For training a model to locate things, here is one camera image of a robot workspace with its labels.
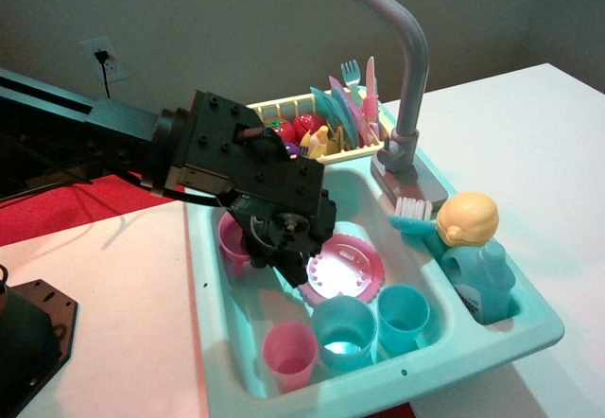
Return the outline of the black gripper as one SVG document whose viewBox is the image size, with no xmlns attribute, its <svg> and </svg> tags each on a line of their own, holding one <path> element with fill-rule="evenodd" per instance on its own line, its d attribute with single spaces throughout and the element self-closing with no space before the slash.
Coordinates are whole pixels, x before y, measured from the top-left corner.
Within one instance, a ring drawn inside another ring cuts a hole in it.
<svg viewBox="0 0 605 418">
<path fill-rule="evenodd" d="M 306 266 L 326 241 L 326 229 L 296 214 L 241 218 L 245 247 L 255 269 L 273 267 L 292 286 L 308 282 Z"/>
</svg>

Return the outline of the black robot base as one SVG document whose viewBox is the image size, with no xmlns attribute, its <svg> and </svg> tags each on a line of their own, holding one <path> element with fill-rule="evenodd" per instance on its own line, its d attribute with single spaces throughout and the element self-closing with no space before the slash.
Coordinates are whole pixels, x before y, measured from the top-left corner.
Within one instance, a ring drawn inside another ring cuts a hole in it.
<svg viewBox="0 0 605 418">
<path fill-rule="evenodd" d="M 78 303 L 36 279 L 8 285 L 1 268 L 1 415 L 16 417 L 69 360 Z"/>
</svg>

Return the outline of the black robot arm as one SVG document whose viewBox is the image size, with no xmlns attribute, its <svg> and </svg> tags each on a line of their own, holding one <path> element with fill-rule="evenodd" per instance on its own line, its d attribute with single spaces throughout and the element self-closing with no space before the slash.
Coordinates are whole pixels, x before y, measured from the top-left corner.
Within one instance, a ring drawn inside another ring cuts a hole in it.
<svg viewBox="0 0 605 418">
<path fill-rule="evenodd" d="M 324 167 L 291 154 L 256 112 L 212 93 L 150 113 L 3 70 L 1 197 L 90 183 L 102 173 L 154 195 L 225 209 L 256 268 L 294 286 L 332 236 Z"/>
</svg>

